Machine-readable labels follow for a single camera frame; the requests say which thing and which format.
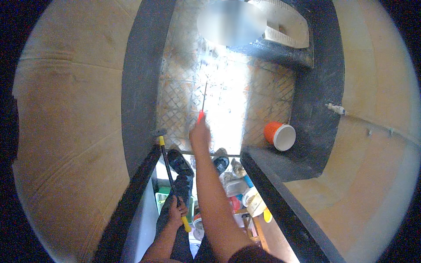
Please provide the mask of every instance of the red object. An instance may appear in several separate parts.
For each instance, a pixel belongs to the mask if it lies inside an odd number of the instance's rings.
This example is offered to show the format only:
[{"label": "red object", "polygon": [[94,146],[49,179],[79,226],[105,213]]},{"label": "red object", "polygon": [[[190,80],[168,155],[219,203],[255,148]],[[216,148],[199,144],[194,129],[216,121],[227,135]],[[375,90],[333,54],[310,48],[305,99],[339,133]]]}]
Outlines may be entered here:
[{"label": "red object", "polygon": [[203,110],[201,110],[201,111],[199,112],[199,117],[197,118],[197,122],[199,123],[199,122],[200,122],[200,120],[201,120],[204,116],[205,116],[205,113],[203,112]]},{"label": "red object", "polygon": [[239,210],[239,209],[240,209],[241,203],[240,203],[240,201],[237,199],[237,197],[236,197],[236,196],[230,197],[230,198],[228,198],[228,199],[229,199],[229,202],[231,203],[232,208],[234,209],[234,211],[237,211],[237,210]]},{"label": "red object", "polygon": [[273,144],[273,137],[275,136],[276,131],[281,127],[283,124],[280,122],[269,122],[263,130],[264,138],[270,144]]}]

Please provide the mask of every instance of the red screwdriver handle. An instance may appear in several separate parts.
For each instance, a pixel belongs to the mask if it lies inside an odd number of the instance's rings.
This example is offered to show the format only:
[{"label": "red screwdriver handle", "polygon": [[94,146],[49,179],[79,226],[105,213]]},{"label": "red screwdriver handle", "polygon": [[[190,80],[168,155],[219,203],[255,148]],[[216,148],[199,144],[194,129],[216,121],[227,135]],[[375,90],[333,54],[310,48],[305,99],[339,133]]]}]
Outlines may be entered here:
[{"label": "red screwdriver handle", "polygon": [[199,117],[197,118],[197,122],[199,123],[199,122],[200,122],[200,120],[201,120],[204,116],[205,116],[205,113],[203,112],[203,110],[201,110],[201,111],[199,112]]}]

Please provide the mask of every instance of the screwdriver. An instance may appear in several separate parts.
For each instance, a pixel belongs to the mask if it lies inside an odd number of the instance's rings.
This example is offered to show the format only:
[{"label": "screwdriver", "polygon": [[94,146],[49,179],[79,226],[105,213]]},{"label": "screwdriver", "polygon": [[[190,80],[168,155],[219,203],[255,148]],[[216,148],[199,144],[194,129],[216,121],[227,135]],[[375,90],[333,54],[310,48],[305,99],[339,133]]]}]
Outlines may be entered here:
[{"label": "screwdriver", "polygon": [[205,93],[203,94],[203,103],[202,103],[202,110],[199,112],[199,117],[197,118],[197,122],[199,123],[200,120],[205,116],[205,113],[203,112],[203,108],[205,107],[205,98],[206,98],[206,88],[208,87],[208,82],[206,81],[205,85]]}]

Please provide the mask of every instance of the beige tank wall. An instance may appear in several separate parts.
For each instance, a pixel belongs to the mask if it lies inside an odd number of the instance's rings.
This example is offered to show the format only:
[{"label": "beige tank wall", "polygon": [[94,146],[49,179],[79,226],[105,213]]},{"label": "beige tank wall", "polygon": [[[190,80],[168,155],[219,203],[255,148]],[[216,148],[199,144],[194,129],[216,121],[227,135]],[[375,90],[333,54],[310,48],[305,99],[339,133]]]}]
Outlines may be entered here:
[{"label": "beige tank wall", "polygon": [[121,78],[141,0],[53,1],[21,55],[16,188],[57,262],[88,262],[129,176]]},{"label": "beige tank wall", "polygon": [[[349,252],[372,230],[368,228],[373,218],[384,212],[381,207],[393,198],[392,189],[399,180],[406,182],[406,195],[398,204],[404,209],[388,216],[389,228],[399,225],[412,195],[420,165],[420,97],[407,49],[381,4],[333,3],[344,46],[342,106],[347,115],[341,117],[323,174],[285,185],[345,259],[358,262]],[[409,157],[413,161],[403,166]],[[394,230],[379,229],[375,234],[386,235],[378,236],[382,243],[373,248],[379,255]]]}]

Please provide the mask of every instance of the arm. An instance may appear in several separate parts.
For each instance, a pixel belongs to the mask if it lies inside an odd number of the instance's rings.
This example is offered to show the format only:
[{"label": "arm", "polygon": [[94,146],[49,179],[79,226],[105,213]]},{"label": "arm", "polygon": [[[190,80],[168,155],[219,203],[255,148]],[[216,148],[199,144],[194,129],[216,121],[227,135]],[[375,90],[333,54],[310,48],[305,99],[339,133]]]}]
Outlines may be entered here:
[{"label": "arm", "polygon": [[216,257],[227,262],[242,247],[253,242],[238,227],[232,216],[226,193],[209,155],[210,132],[202,118],[190,132],[196,157],[197,198],[203,227]]},{"label": "arm", "polygon": [[142,261],[161,259],[169,259],[174,246],[174,240],[176,239],[177,230],[183,225],[181,217],[187,214],[187,207],[183,203],[183,199],[180,198],[180,206],[177,207],[176,196],[173,195],[171,201],[169,220],[161,234],[154,240],[152,245],[146,250],[143,255]]}]

